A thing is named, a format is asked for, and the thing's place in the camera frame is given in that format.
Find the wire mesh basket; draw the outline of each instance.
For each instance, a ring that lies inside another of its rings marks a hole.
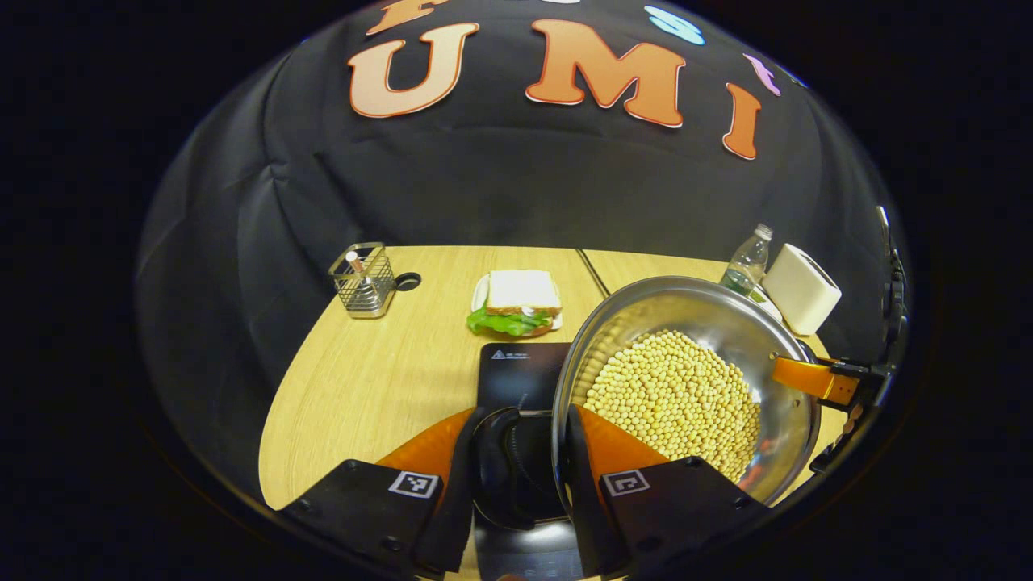
[[[351,252],[355,255],[349,262]],[[387,312],[395,296],[395,274],[383,243],[352,244],[334,262],[328,274],[352,318],[376,318]]]

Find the orange letter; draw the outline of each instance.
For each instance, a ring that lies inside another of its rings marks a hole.
[[[595,30],[567,21],[535,21],[531,28],[545,35],[541,80],[527,88],[532,101],[577,104],[585,91],[574,85],[574,71],[592,90],[599,106],[609,109],[635,83],[635,94],[624,101],[632,117],[667,127],[681,127],[678,113],[678,71],[685,59],[656,44],[635,44],[618,59]]]
[[[731,128],[721,137],[721,142],[725,149],[743,159],[756,159],[757,148],[753,146],[753,134],[757,130],[760,101],[739,85],[725,83],[724,86],[731,93]]]
[[[390,57],[405,45],[392,40],[351,57],[351,109],[366,117],[394,117],[431,106],[451,92],[459,81],[463,42],[480,27],[461,23],[428,30],[419,37],[431,43],[430,64],[424,82],[407,91],[387,86]]]
[[[384,12],[384,18],[380,19],[380,24],[366,31],[367,36],[387,30],[393,26],[416,20],[434,11],[434,8],[424,9],[424,4],[444,4],[448,0],[399,0],[394,4],[387,4],[380,8]]]

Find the bread slice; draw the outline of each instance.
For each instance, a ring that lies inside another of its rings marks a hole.
[[[543,270],[493,270],[488,275],[488,314],[516,314],[524,307],[556,316],[563,310],[553,275]]]

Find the lettuce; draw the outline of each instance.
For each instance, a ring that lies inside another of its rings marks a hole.
[[[549,313],[535,313],[532,316],[526,314],[488,314],[486,307],[480,307],[466,317],[466,326],[474,333],[491,329],[513,337],[520,337],[543,325],[552,324],[553,317]]]

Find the plastic water bottle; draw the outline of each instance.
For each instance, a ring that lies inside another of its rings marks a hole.
[[[757,224],[753,236],[735,250],[718,284],[748,297],[764,276],[764,269],[768,268],[768,244],[771,241],[772,228]]]

